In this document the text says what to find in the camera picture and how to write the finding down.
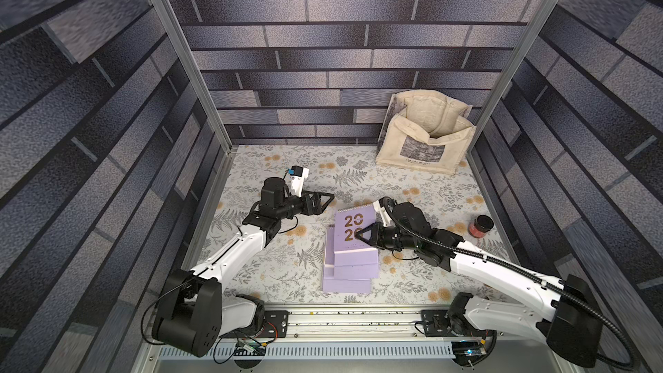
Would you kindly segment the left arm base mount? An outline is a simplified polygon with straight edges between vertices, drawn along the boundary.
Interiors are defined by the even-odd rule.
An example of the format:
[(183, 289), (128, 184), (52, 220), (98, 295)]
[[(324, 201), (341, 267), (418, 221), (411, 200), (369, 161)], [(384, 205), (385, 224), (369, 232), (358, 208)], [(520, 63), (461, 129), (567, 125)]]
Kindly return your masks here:
[(225, 338), (232, 338), (236, 333), (239, 338), (265, 338), (274, 340), (288, 336), (288, 321), (290, 312), (286, 310), (268, 310), (262, 317), (262, 323), (253, 323), (248, 327), (236, 329), (226, 333)]

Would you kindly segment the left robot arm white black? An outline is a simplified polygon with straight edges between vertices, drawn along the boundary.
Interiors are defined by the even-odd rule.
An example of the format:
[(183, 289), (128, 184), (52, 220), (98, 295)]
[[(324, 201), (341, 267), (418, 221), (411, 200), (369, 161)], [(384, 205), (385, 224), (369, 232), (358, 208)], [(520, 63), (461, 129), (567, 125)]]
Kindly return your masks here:
[(248, 295), (226, 298), (225, 285), (283, 232), (283, 220), (318, 216), (331, 205), (334, 194), (305, 190), (305, 179), (290, 170), (283, 178), (265, 180), (259, 201), (225, 246), (190, 270), (173, 271), (152, 306), (154, 324), (143, 340), (202, 357), (228, 334), (260, 333), (265, 324), (263, 301)]

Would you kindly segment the purple 2026 calendar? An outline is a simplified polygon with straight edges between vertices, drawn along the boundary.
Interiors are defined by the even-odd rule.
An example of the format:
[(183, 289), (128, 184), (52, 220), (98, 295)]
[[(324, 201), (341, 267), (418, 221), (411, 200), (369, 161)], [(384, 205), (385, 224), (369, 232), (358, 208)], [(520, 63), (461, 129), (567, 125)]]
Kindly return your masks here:
[(321, 280), (322, 291), (325, 293), (367, 295), (371, 291), (371, 279), (344, 280), (334, 277), (333, 233), (334, 227), (329, 226), (326, 233), (323, 276)]
[(376, 211), (371, 204), (338, 211), (334, 221), (334, 278), (348, 281), (372, 280), (379, 276), (379, 254), (363, 238), (371, 234)]

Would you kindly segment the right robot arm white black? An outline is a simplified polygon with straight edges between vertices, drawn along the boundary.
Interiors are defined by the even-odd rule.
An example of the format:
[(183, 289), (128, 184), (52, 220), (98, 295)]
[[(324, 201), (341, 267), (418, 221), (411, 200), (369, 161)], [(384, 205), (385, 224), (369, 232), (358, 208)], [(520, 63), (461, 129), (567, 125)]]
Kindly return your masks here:
[(443, 314), (423, 318), (426, 335), (486, 338), (508, 333), (543, 343), (569, 363), (595, 366), (603, 324), (564, 297), (573, 294), (591, 304), (583, 280), (572, 276), (563, 281), (506, 262), (452, 231), (433, 228), (411, 203), (383, 198), (373, 207), (379, 221), (362, 224), (355, 240), (379, 250), (412, 250), (431, 267), (480, 281), (510, 298), (492, 302), (459, 293)]

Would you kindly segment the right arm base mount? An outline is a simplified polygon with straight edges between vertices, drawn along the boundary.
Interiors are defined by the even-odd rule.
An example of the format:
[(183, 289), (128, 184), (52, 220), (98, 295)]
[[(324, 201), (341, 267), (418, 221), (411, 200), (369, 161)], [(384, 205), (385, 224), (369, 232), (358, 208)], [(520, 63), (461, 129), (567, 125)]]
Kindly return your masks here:
[(448, 310), (425, 309), (421, 310), (421, 321), (417, 324), (419, 330), (428, 338), (458, 337), (458, 338), (487, 338), (485, 330), (478, 330), (472, 326), (463, 314)]

